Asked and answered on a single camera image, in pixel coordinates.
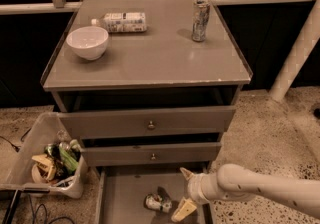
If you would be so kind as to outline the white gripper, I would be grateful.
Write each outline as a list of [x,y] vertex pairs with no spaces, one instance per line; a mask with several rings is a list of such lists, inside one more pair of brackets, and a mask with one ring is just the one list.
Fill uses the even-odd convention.
[[215,174],[194,174],[184,167],[181,167],[180,171],[188,181],[187,191],[191,199],[185,197],[181,199],[171,217],[173,222],[184,220],[197,209],[197,204],[207,204],[212,202],[217,196],[217,179]]

